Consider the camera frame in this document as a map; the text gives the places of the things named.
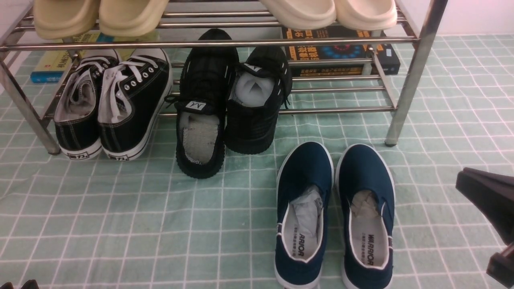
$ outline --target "black object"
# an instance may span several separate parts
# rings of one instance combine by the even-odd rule
[[[7,282],[0,287],[0,289],[14,289],[11,282]],[[39,289],[38,283],[35,280],[28,280],[23,284],[21,289]]]
[[[291,69],[280,47],[260,46],[250,54],[246,63],[239,65],[234,88],[242,73],[272,78],[274,88],[264,105],[259,107],[246,107],[239,100],[236,89],[232,90],[227,100],[225,144],[234,152],[259,154],[273,142],[279,109],[292,89]]]
[[[342,26],[328,26],[315,30],[292,30],[282,27],[284,39],[327,39],[327,38],[356,38],[370,37],[369,31],[355,31]],[[367,45],[325,45],[325,46],[289,46],[286,54],[290,61],[319,61],[357,59],[366,57]],[[377,45],[376,56],[385,75],[397,75],[400,60],[391,44]],[[372,64],[372,74],[378,74],[375,64]],[[291,67],[293,77],[313,76],[342,76],[361,75],[363,64],[326,64],[323,62],[306,63]]]
[[[231,40],[231,38],[223,30],[210,29],[199,40]],[[167,102],[174,103],[177,109],[177,164],[182,172],[190,177],[212,177],[223,165],[225,100],[235,79],[237,63],[239,63],[239,56],[235,47],[195,47],[191,49],[182,69],[180,95],[167,98]],[[218,119],[217,132],[212,132],[216,136],[212,141],[212,147],[206,146],[212,150],[210,159],[199,161],[190,156],[184,148],[184,132],[187,129],[185,122],[190,118],[205,120],[205,116]],[[190,136],[188,133],[188,137],[202,141],[201,136],[192,131]]]
[[[72,160],[89,159],[102,149],[97,125],[98,101],[102,91],[102,78],[108,68],[121,61],[112,50],[92,50],[69,77],[56,107],[54,117],[56,136],[64,155]],[[85,115],[71,113],[71,106],[91,107]]]
[[[140,48],[106,74],[98,120],[102,146],[110,159],[132,160],[146,149],[159,110],[171,90],[170,60],[162,49]],[[116,107],[110,105],[113,98]],[[119,111],[121,117],[104,118],[107,110]]]
[[[456,188],[491,222],[505,244],[489,260],[487,274],[507,288],[514,286],[514,177],[464,168]]]

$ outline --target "wall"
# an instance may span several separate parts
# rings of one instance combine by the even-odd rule
[[[430,0],[401,0],[421,28]],[[448,0],[439,34],[514,34],[513,0]]]

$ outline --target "black canvas sneaker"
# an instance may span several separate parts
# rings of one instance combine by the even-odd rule
[[[106,71],[98,123],[110,159],[132,160],[143,153],[172,84],[170,59],[162,49],[136,49]]]
[[[211,29],[200,40],[230,40],[220,29]],[[225,99],[239,63],[235,47],[191,49],[180,77],[180,96],[170,99],[177,109],[177,163],[194,178],[214,176],[225,159],[223,129]]]
[[[97,114],[102,78],[120,61],[115,50],[89,50],[70,75],[53,118],[57,141],[69,159],[89,159],[101,152]]]
[[[280,106],[291,89],[291,70],[282,49],[257,47],[238,67],[227,101],[227,147],[243,154],[267,150],[273,142]]]

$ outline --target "shoe rack leg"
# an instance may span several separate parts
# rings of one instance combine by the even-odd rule
[[[425,69],[428,55],[432,49],[432,44],[434,43],[437,29],[443,18],[447,2],[448,0],[432,0],[430,2],[427,17],[425,18],[421,33],[419,34],[419,41],[414,44],[415,52],[412,57],[409,72],[407,73],[405,83],[401,89],[400,97],[398,98],[398,106],[385,139],[385,145],[388,147],[393,147],[398,143],[401,129],[407,118],[407,113],[411,107],[412,99],[416,93],[421,75]]]
[[[25,120],[29,123],[30,127],[34,130],[38,139],[43,143],[48,153],[52,155],[59,154],[61,149],[46,127],[43,126],[38,113],[3,61],[0,61],[0,83],[9,94],[16,107],[18,107]]]

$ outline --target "beige slipper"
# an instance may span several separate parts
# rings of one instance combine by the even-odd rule
[[[43,39],[88,32],[96,23],[100,0],[34,0],[34,25]]]
[[[138,37],[154,30],[169,0],[102,0],[100,31],[111,36]]]

